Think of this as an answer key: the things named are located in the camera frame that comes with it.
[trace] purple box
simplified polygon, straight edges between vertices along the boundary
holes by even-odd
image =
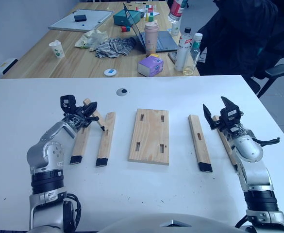
[[[137,63],[137,72],[152,77],[163,70],[163,60],[157,57],[149,56]]]

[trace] black tape on wood end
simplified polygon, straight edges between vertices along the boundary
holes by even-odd
[[[83,157],[81,155],[77,155],[77,156],[72,156],[70,158],[70,163],[69,164],[79,164],[82,162]]]
[[[206,163],[198,163],[200,171],[213,172],[212,166]]]
[[[102,159],[97,159],[97,163],[95,164],[95,167],[101,167],[101,166],[106,166],[108,162],[108,158],[102,158]]]

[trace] white table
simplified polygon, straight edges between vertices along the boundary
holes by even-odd
[[[119,88],[129,93],[116,95]],[[284,134],[241,76],[160,78],[65,78],[0,80],[0,229],[28,230],[30,169],[26,153],[63,117],[60,96],[90,98],[102,115],[116,111],[108,165],[95,168],[101,129],[91,127],[81,164],[65,159],[67,191],[82,203],[77,230],[96,231],[125,217],[147,213],[199,215],[234,225],[245,215],[239,180],[216,131],[203,116],[214,115],[226,96],[244,112],[241,122],[256,137],[281,142],[264,147],[280,210],[284,212]],[[137,108],[169,110],[170,165],[128,162]],[[200,116],[213,173],[199,171],[188,115]]]

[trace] water bottle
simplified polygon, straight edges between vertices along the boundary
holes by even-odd
[[[190,55],[192,57],[192,60],[189,59],[189,57],[186,58],[184,68],[183,68],[184,75],[192,75],[194,73],[194,70],[196,68],[196,65],[197,65],[197,62],[200,56],[200,43],[202,40],[202,36],[203,35],[201,33],[196,33],[194,35],[194,44],[192,48],[190,49]]]
[[[171,6],[169,15],[167,16],[168,20],[171,23],[177,23],[180,20],[184,8],[187,5],[188,0],[174,0]]]
[[[187,55],[190,53],[190,48],[192,45],[192,36],[190,35],[190,31],[191,28],[185,28],[185,34],[180,36],[174,66],[174,68],[178,71],[183,70]]]
[[[176,23],[172,23],[171,33],[170,33],[171,36],[175,36],[175,35],[179,34],[180,26],[181,26],[181,20],[182,20],[182,17]]]

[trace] bottle cap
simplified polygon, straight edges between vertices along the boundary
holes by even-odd
[[[203,35],[201,33],[196,33],[194,35],[194,41],[201,41],[202,37],[203,37]]]
[[[145,29],[157,29],[157,30],[159,30],[159,26],[155,22],[147,22],[147,23],[145,23]]]
[[[191,28],[185,28],[185,33],[190,33]]]
[[[107,69],[104,71],[104,74],[106,76],[114,76],[115,74],[117,74],[117,70],[115,69]]]

